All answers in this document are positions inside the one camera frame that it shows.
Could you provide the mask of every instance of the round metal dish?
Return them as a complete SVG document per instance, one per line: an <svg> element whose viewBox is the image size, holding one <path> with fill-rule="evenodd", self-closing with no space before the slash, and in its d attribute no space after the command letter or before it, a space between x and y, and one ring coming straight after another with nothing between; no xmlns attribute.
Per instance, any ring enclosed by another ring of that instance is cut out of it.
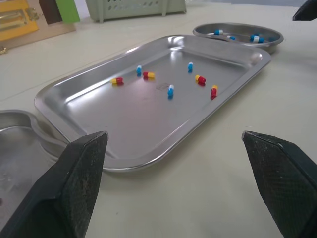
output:
<svg viewBox="0 0 317 238"><path fill-rule="evenodd" d="M223 35L215 35L215 30L223 30ZM246 46L253 46L263 49L270 54L275 52L276 46L283 42L284 38L281 33L269 28L238 24L238 23L213 23L197 26L193 33L195 36L223 40ZM260 37L264 37L264 43L252 43L250 42L250 36L257 34ZM236 39L231 40L227 36L234 36Z"/></svg>

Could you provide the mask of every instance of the kidney-shaped metal tray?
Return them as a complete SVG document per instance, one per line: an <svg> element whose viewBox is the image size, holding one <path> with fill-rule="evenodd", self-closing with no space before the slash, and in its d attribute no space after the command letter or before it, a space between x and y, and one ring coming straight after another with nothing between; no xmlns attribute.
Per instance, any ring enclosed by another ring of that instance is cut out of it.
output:
<svg viewBox="0 0 317 238"><path fill-rule="evenodd" d="M159 161L269 61L261 49L167 36L45 87L35 106L69 141L107 131L104 169L128 171ZM189 62L194 63L192 73ZM138 77L139 64L155 79ZM195 82L196 74L207 79L205 86ZM123 77L124 85L111 85L115 77ZM211 100L213 85L218 96Z"/></svg>
<svg viewBox="0 0 317 238"><path fill-rule="evenodd" d="M0 231L65 147L46 134L32 114L0 111Z"/></svg>

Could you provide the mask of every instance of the yellow wooden board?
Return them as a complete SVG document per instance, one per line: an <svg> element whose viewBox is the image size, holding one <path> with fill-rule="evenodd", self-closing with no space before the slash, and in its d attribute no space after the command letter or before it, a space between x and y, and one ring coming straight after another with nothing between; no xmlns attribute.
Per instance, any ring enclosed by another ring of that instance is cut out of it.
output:
<svg viewBox="0 0 317 238"><path fill-rule="evenodd" d="M35 21L31 21L26 12L29 5L26 0L9 0L0 2L0 24L5 28L0 28L0 41L13 37L25 35L38 30Z"/></svg>

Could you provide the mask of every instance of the blue and white capsule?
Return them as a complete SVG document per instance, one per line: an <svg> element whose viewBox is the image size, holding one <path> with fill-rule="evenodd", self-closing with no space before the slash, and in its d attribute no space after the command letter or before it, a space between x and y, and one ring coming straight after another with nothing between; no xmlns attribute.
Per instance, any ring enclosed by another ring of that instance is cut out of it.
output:
<svg viewBox="0 0 317 238"><path fill-rule="evenodd" d="M251 35L250 41L254 43L264 43L264 37L256 36L256 35Z"/></svg>
<svg viewBox="0 0 317 238"><path fill-rule="evenodd" d="M141 74L142 73L142 66L138 65L136 71L137 71L137 74Z"/></svg>
<svg viewBox="0 0 317 238"><path fill-rule="evenodd" d="M171 84L169 87L168 87L168 95L169 96L173 96L174 95L174 85Z"/></svg>
<svg viewBox="0 0 317 238"><path fill-rule="evenodd" d="M223 30L217 29L217 30L214 31L214 34L217 35L217 36L222 35L223 34Z"/></svg>
<svg viewBox="0 0 317 238"><path fill-rule="evenodd" d="M189 64L188 64L188 71L193 71L193 67L194 67L193 62L189 62Z"/></svg>
<svg viewBox="0 0 317 238"><path fill-rule="evenodd" d="M229 38L231 40L235 40L236 39L234 36L227 36L227 38Z"/></svg>

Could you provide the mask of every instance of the tray rim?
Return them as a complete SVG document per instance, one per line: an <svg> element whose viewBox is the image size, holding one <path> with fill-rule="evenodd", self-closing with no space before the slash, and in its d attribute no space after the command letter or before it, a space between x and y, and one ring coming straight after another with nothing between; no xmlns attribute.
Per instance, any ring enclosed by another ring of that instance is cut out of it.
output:
<svg viewBox="0 0 317 238"><path fill-rule="evenodd" d="M127 54L132 54L135 50L142 49L153 42L160 41L162 39L167 39L169 37L189 37L189 38L198 38L202 41L208 41L210 42L210 39L208 38L203 38L203 37L197 37L193 35L168 35L164 37L160 37L156 40L150 41L146 44L134 47L130 50L127 50L124 53L121 53L119 55L116 55L114 57L111 57L109 59L106 59L103 62L97 63L93 66L90 66L86 69L82 69L76 73L73 73L69 76L63 77L55 82L50 83L46 87L44 87L42 90L38 92L34 99L34 105L37 108L37 110L65 137L66 140L69 142L74 141L78 139L81 136L86 135L85 133L78 133L76 132L71 126L69 126L64 120L56 115L56 113L51 110L49 107L46 106L46 104L41 100L45 93L51 89L52 87L70 80L84 72L90 71L94 68L98 68L102 65L105 65L111 61L117 60L119 58L125 57ZM219 41L219 44L230 44L229 42L225 41ZM221 93L216 99L214 99L214 106L215 109L212 112L209 112L206 109L203 110L202 113L195 115L194 117L190 118L187 120L183 125L180 127L184 126L183 130L178 130L180 131L177 136L175 136L175 133L173 132L165 141L164 143L161 143L158 147L154 148L150 153L152 154L152 159L149 159L147 153L139 158L132 158L132 159L115 159L112 158L111 156L107 156L105 158L105 164L104 164L104 171L108 172L128 172L128 171L134 171L138 169L142 169L144 167L147 167L149 165L152 165L158 161L160 161L164 156L166 156L177 144L179 144L182 140L184 140L188 135L190 135L197 127L199 127L203 122L205 122L209 117L212 116L213 113L215 113L223 104L225 104L232 96L234 96L242 87L245 86L253 77L255 77L262 68L264 68L271 60L271 56L268 52L255 48L255 47L248 47L244 46L241 44L235 44L235 47L239 48L246 48L246 49L252 49L254 52L260 53L263 58L260 62L258 62L255 66L253 66L249 71L247 71L244 75L242 75L238 80L236 80L233 84L231 84L226 91Z"/></svg>

